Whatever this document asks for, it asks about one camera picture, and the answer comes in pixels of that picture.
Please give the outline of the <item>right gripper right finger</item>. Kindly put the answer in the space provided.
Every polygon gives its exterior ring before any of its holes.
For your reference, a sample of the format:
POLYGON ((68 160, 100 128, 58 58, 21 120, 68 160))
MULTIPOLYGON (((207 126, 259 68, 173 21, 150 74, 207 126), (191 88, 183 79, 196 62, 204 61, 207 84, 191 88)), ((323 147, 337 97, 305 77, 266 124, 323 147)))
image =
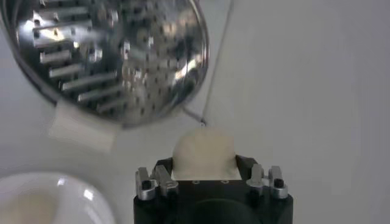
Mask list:
POLYGON ((236 155, 236 165, 241 179, 259 195, 267 188, 269 195, 276 200, 288 198, 288 187, 283 179, 280 166, 271 166, 265 175, 264 168, 253 158, 236 155))

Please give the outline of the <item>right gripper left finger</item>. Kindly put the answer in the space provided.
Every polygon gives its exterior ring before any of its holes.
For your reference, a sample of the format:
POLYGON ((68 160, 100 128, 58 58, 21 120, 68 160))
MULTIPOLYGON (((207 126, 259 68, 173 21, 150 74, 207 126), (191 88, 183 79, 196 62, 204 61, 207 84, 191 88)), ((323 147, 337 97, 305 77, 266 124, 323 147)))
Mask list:
POLYGON ((135 172, 136 197, 141 201, 150 201, 161 195, 169 198, 179 194, 179 182, 172 179, 173 159, 157 161, 152 173, 146 167, 135 172))

